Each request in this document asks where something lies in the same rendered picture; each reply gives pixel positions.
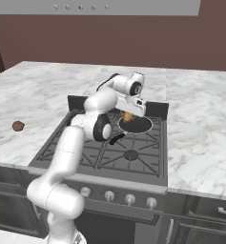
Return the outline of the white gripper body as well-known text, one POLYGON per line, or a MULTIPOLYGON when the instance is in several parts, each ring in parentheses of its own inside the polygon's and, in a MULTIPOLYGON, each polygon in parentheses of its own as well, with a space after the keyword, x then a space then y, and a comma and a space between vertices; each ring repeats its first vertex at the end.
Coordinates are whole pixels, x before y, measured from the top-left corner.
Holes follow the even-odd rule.
POLYGON ((126 99, 123 96, 119 96, 115 107, 118 110, 129 112, 139 117, 143 117, 146 113, 146 102, 139 97, 131 96, 130 99, 126 99))

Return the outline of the orange-brown onion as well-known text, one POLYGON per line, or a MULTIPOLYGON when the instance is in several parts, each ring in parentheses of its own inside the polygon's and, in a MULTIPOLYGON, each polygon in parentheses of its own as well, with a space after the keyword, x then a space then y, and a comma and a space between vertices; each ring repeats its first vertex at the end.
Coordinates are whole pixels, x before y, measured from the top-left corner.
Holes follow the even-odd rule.
POLYGON ((123 112, 122 119, 125 123, 131 122, 134 120, 134 115, 130 112, 123 112))

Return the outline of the black frying pan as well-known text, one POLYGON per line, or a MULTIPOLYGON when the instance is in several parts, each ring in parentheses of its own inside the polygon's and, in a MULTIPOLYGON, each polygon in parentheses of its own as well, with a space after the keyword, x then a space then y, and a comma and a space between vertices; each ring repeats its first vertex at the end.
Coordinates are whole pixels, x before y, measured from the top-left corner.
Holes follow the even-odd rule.
POLYGON ((121 133, 118 133, 110 140, 111 145, 113 145, 115 142, 117 142, 119 139, 123 138, 127 134, 136 135, 148 132, 153 128, 154 124, 146 116, 137 116, 128 122, 124 122, 123 119, 120 119, 117 125, 121 130, 121 133))

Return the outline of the brown potato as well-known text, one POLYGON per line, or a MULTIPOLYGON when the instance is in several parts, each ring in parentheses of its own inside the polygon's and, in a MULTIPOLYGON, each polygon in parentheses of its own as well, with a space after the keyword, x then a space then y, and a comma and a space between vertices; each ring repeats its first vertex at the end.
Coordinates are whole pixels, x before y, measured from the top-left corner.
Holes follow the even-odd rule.
POLYGON ((16 131, 16 132, 21 132, 25 127, 25 124, 21 121, 14 121, 12 123, 12 128, 16 131))

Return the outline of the grey gas hob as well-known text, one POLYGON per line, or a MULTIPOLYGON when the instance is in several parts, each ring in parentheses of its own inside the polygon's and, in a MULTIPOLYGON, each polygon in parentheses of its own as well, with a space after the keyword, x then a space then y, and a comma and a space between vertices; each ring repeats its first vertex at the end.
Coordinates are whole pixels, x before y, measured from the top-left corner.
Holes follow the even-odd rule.
POLYGON ((153 128, 142 134, 127 134, 113 145, 110 140, 121 133, 117 123, 120 112, 108 112, 113 131, 105 142, 88 140, 84 144, 82 159, 77 174, 64 183, 81 191, 91 189, 85 199, 129 206, 125 197, 135 196, 132 206, 151 211, 161 211, 167 192, 167 113, 166 103, 149 102, 146 117, 153 122, 153 128), (107 201, 105 191, 113 191, 114 200, 107 201), (147 198, 153 197, 157 204, 150 209, 147 198))

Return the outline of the grey range hood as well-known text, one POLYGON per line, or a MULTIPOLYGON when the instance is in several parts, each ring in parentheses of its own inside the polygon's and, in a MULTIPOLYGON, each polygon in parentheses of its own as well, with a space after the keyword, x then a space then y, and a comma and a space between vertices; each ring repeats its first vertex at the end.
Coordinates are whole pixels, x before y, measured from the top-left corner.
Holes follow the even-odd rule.
POLYGON ((0 14, 198 16, 201 0, 0 0, 0 14))

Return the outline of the dark oven door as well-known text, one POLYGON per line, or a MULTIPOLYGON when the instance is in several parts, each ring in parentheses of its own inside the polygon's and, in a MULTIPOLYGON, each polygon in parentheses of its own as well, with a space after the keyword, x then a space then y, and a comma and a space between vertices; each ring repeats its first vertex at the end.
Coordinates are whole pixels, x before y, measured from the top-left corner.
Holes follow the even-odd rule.
POLYGON ((135 223, 131 220, 83 212, 74 222, 87 244, 134 244, 135 223))

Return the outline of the dark drawer front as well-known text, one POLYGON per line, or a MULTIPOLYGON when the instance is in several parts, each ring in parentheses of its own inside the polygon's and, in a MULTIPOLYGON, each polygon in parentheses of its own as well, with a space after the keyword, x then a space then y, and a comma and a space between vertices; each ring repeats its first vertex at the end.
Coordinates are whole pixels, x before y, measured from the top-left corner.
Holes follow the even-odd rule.
POLYGON ((226 210, 226 200, 194 196, 188 211, 188 216, 210 221, 226 223, 226 214, 219 213, 217 208, 226 210))
POLYGON ((27 189, 22 170, 0 166, 0 192, 23 192, 27 189))

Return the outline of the dark cupboard door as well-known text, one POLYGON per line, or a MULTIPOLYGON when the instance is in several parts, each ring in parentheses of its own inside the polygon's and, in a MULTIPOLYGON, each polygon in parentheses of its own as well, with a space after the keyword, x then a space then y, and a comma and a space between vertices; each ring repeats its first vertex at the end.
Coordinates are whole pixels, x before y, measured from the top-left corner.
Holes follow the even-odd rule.
POLYGON ((0 229, 35 237, 46 236, 46 230, 23 191, 0 192, 0 229))
POLYGON ((134 244, 166 244, 166 236, 169 230, 171 218, 175 221, 172 232, 173 237, 175 235, 179 217, 172 214, 162 214, 155 225, 143 223, 135 224, 134 244))
POLYGON ((180 224, 175 236, 175 244, 226 244, 226 231, 180 224))

